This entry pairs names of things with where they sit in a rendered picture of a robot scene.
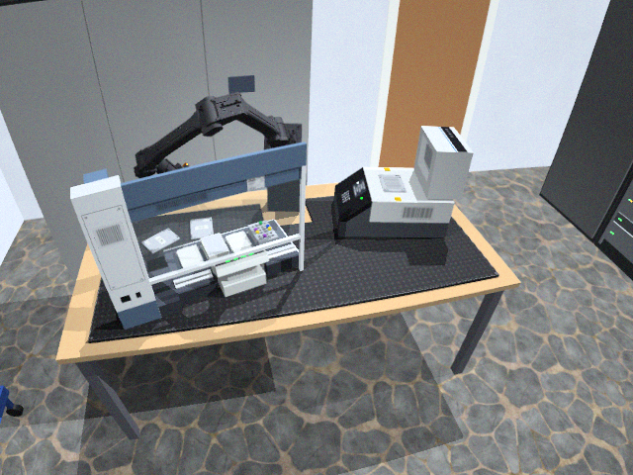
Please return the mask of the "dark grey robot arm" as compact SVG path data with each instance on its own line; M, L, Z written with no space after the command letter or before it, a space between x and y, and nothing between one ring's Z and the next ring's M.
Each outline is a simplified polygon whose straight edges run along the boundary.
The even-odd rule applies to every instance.
M223 125L234 120L238 120L263 134L268 139L267 143L270 148L298 142L296 130L287 130L281 117L265 116L247 104L239 92L217 98L208 96L195 106L197 111L186 122L155 144L136 153L137 166L134 167L136 177L143 178L151 176L155 172L158 174L166 171L169 161L164 158L168 154L199 134L203 134L205 137L215 135L223 129ZM178 169L172 162L169 163Z

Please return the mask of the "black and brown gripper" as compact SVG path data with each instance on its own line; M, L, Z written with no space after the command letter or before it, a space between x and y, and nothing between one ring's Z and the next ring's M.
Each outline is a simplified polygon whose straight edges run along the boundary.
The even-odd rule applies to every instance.
M188 167L189 165L185 162L183 165L181 165L180 163L177 163L175 166L176 166L178 169L181 169L181 168L183 168L183 167L184 167L184 168L185 168L185 167ZM183 167L182 167L182 166L183 166ZM168 165L167 165L167 167L166 167L166 171L164 171L164 172L173 171L173 170L177 170L177 169L176 169L175 167L173 167L170 163L168 163ZM162 172L162 173L164 173L164 172Z

